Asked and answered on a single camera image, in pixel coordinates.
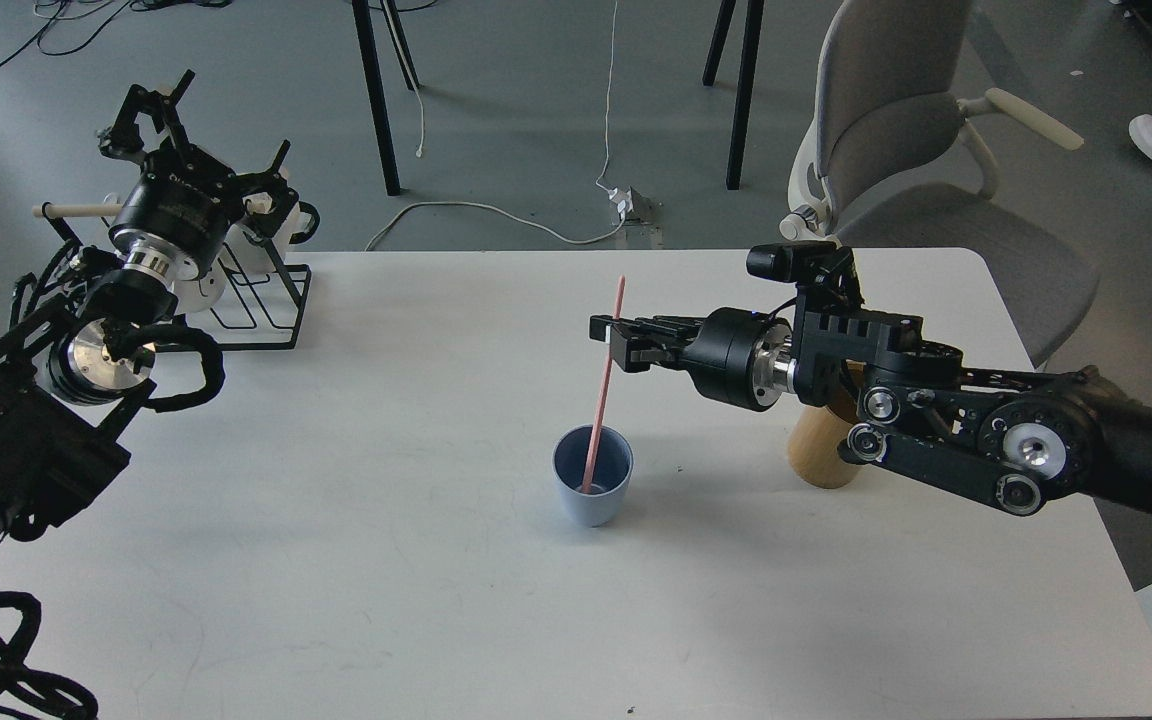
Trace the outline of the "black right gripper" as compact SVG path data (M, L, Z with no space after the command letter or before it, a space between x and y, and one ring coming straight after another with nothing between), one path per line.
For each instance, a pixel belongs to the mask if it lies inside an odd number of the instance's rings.
M590 316L590 340L609 342L623 372L653 366L685 372L702 396L758 414L783 393L773 381L773 365L788 338L790 324L783 318L736 306L719 306L705 318Z

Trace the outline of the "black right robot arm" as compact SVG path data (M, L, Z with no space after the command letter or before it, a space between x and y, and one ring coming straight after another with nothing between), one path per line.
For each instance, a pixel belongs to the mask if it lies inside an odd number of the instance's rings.
M851 404L836 455L1030 516L1058 498L1152 515L1152 407L1087 366L1000 372L923 340L918 316L810 310L795 323L722 306L707 318L591 316L627 373L681 370L702 395L763 411L782 395Z

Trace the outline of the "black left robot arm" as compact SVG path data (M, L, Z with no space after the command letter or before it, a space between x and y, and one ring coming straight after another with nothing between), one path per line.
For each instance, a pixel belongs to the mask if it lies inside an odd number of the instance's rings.
M227 348L293 348L312 273L285 260L320 215L289 183L283 142L270 167L238 173L189 141L179 104L195 78L129 88L99 135L105 158L141 177L124 200L33 210L61 240L18 278L0 338L0 543L36 541L88 509L131 455L137 414L205 406L223 387ZM189 324L236 300L242 323L274 340L223 343ZM41 628L32 594L0 591L0 715L94 719L78 682L26 664Z

